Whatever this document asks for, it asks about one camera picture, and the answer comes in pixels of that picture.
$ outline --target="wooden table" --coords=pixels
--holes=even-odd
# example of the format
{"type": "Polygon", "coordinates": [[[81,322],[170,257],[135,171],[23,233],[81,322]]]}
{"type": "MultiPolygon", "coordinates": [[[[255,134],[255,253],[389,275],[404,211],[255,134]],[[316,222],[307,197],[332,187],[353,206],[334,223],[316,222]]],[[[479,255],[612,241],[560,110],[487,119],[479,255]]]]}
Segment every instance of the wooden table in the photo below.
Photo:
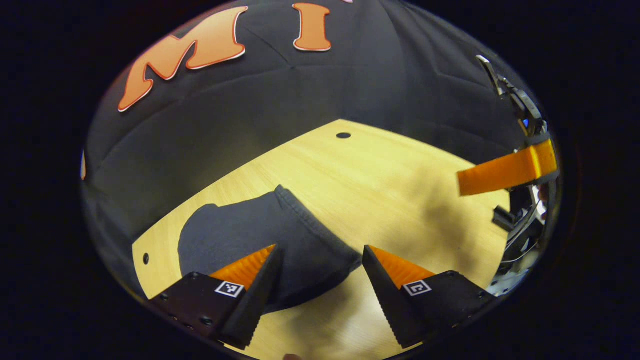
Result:
{"type": "MultiPolygon", "coordinates": [[[[458,196],[456,172],[473,166],[411,138],[337,120],[243,165],[158,221],[133,244],[138,278],[151,298],[182,277],[178,240],[199,207],[254,199],[282,184],[355,250],[362,253],[371,244],[435,273],[459,271],[486,288],[507,236],[492,224],[493,209],[509,209],[509,195],[500,190],[458,196]]],[[[263,316],[242,353],[319,360],[383,359],[401,352],[360,267],[324,295],[263,316]]]]}

